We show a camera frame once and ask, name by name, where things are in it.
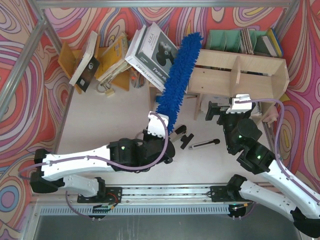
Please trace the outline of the white black utility knife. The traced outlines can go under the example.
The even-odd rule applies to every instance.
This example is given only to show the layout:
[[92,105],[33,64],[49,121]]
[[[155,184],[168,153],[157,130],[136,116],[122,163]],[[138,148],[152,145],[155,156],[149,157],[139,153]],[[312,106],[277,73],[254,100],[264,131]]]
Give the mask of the white black utility knife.
[[189,145],[188,149],[195,150],[195,149],[203,148],[203,147],[211,145],[211,144],[218,145],[219,143],[220,143],[220,140],[216,138],[216,139],[207,140],[207,141],[198,142],[198,143]]

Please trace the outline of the black plastic clip piece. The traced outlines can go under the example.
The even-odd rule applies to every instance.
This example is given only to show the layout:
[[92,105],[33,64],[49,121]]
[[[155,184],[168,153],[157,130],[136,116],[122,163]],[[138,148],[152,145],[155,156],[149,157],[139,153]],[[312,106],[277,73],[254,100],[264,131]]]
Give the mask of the black plastic clip piece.
[[184,150],[186,146],[190,143],[190,141],[193,139],[193,137],[194,137],[193,133],[191,133],[190,135],[184,134],[180,139],[180,141],[182,142],[180,148]]

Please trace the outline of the blue fluffy duster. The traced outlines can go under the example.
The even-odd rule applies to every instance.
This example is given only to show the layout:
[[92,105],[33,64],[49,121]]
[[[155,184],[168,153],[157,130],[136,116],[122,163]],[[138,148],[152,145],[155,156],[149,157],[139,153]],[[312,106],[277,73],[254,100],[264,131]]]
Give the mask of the blue fluffy duster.
[[203,37],[199,32],[190,33],[182,39],[174,63],[169,70],[164,91],[159,98],[157,114],[168,117],[167,131],[171,134],[183,103],[185,90],[202,48]]

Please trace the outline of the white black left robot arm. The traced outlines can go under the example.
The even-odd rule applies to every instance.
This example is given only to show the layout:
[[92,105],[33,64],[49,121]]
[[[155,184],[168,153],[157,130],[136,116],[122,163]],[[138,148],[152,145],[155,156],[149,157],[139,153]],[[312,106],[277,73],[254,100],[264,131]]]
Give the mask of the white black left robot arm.
[[84,197],[100,197],[105,193],[105,181],[98,176],[86,178],[82,173],[147,172],[156,164],[170,164],[175,154],[169,138],[150,135],[147,130],[143,130],[143,139],[121,138],[83,152],[59,155],[40,148],[35,152],[36,171],[29,182],[38,194],[65,189]]

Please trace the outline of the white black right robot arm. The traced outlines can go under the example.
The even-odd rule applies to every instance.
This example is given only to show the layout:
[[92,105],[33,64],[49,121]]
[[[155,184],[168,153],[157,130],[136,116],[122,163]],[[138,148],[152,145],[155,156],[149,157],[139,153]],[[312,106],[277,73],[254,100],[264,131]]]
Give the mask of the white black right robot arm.
[[239,154],[237,162],[248,172],[265,178],[280,193],[263,188],[246,177],[233,175],[225,186],[211,186],[213,202],[253,201],[285,216],[296,229],[311,238],[320,236],[320,195],[292,174],[258,140],[262,132],[250,118],[251,110],[228,113],[224,106],[209,102],[205,119],[218,115],[227,152]]

